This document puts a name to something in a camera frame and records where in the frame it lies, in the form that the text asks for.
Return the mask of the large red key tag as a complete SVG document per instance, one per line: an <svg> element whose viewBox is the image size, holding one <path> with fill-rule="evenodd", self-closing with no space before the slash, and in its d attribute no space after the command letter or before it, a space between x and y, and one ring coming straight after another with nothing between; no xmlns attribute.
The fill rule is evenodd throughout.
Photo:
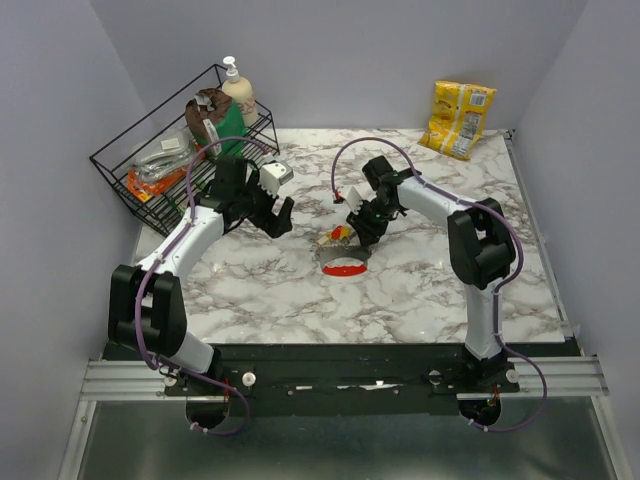
<svg viewBox="0 0 640 480"><path fill-rule="evenodd" d="M331 233L330 238L336 241L342 241L350 237L352 234L351 228L348 226L338 226Z"/></svg>

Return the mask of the metal red key organizer plate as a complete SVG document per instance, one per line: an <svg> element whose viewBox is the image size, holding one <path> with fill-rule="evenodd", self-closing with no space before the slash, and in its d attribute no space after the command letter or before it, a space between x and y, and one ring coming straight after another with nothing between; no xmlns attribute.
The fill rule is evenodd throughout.
<svg viewBox="0 0 640 480"><path fill-rule="evenodd" d="M347 241L326 241L315 245L320 271L332 277L353 277L368 270L371 250Z"/></svg>

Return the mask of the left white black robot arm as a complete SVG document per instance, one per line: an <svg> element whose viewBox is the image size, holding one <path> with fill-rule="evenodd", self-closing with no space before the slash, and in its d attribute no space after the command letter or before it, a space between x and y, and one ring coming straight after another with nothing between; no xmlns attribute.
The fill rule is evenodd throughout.
<svg viewBox="0 0 640 480"><path fill-rule="evenodd" d="M188 370L187 382L201 395L222 380L212 364L214 349L191 334L182 295L186 279L202 255L224 235L248 221L271 238L292 229L292 198L273 209L279 189L292 180L285 162L259 162L222 155L213 178L189 201L183 218L159 247L135 266L120 265L111 277L108 337L138 351L153 368L166 361Z"/></svg>

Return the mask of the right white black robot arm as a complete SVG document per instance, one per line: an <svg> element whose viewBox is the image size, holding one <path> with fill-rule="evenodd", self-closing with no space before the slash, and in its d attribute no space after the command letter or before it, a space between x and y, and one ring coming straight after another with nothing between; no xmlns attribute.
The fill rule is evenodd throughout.
<svg viewBox="0 0 640 480"><path fill-rule="evenodd" d="M384 156L366 163L363 174L374 191L373 199L363 199L354 187L339 192L350 209L347 223L362 247L377 244L389 223L408 211L445 229L451 267L465 286L467 334L460 379L471 391L485 390L507 363L501 296L496 288L516 260L512 236L500 221L500 204L492 198L480 202L460 198L409 168L394 170Z"/></svg>

